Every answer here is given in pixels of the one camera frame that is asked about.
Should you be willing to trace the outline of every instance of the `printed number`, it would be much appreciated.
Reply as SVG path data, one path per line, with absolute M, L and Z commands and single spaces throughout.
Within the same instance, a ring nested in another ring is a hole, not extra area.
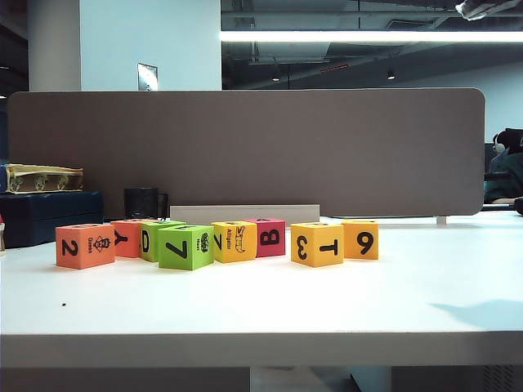
M 358 238 L 356 240 L 358 241 L 358 244 L 363 247 L 360 253 L 364 255 L 370 250 L 371 247 L 373 247 L 374 236 L 368 231 L 362 231 L 358 234 Z
M 220 239 L 218 239 L 217 236 L 214 234 L 214 242 L 218 246 L 218 249 L 221 250 L 221 234 L 220 234 Z
M 276 245 L 276 243 L 279 243 L 279 231 L 277 229 L 263 231 L 260 234 L 260 245 Z
M 300 260 L 305 260 L 307 258 L 306 252 L 304 252 L 305 248 L 303 247 L 303 244 L 307 244 L 307 238 L 300 235 L 297 240 L 297 256 L 300 258 Z
M 65 251 L 67 251 L 71 256 L 78 255 L 78 244 L 74 240 L 71 241 L 71 244 L 73 245 L 74 249 L 71 249 L 69 244 L 64 239 L 62 239 L 62 256 L 65 256 Z
M 141 250 L 144 253 L 149 251 L 149 233 L 147 233 L 145 230 L 141 231 Z
M 175 252 L 179 257 L 187 258 L 187 241 L 181 243 L 181 250 L 171 243 L 166 243 L 165 246 L 169 251 Z
M 332 245 L 323 245 L 320 247 L 320 252 L 334 251 L 334 255 L 337 256 L 337 239 L 334 240 Z

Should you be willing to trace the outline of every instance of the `red block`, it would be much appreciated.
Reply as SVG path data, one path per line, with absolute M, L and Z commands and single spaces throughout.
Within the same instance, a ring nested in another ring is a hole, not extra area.
M 56 265 L 94 267 L 114 262 L 114 227 L 85 224 L 56 228 Z
M 285 220 L 275 218 L 245 219 L 257 225 L 256 257 L 285 254 Z
M 126 219 L 114 220 L 114 245 L 116 256 L 140 257 L 141 222 L 154 221 L 153 219 Z

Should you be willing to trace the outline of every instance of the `gold decorative box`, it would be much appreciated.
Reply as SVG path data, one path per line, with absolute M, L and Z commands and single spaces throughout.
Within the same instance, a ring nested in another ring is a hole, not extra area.
M 0 167 L 0 192 L 32 194 L 83 189 L 83 169 L 7 164 Z

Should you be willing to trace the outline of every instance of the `toy block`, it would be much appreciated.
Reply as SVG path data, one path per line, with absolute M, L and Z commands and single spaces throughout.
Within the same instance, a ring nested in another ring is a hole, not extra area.
M 378 259 L 379 224 L 375 220 L 342 220 L 347 259 Z
M 187 225 L 187 222 L 180 222 L 178 220 L 152 220 L 149 222 L 141 222 L 140 257 L 147 261 L 158 261 L 158 231 L 167 227 L 183 225 Z
M 343 226 L 322 222 L 291 225 L 291 261 L 320 267 L 343 262 Z
M 257 227 L 252 222 L 237 220 L 214 222 L 214 258 L 221 263 L 256 258 Z
M 214 228 L 204 225 L 173 226 L 158 231 L 158 267 L 196 270 L 214 262 L 211 244 Z
M 114 227 L 85 224 L 62 226 L 56 233 L 56 265 L 84 268 L 114 262 Z
M 256 257 L 285 254 L 285 220 L 275 218 L 246 219 L 257 226 Z
M 141 222 L 151 222 L 152 219 L 126 219 L 110 222 L 114 227 L 114 250 L 116 256 L 140 257 Z

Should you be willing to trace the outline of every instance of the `ceiling light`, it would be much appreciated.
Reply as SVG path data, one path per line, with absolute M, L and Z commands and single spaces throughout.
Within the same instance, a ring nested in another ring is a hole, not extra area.
M 523 42 L 523 31 L 221 31 L 223 42 Z

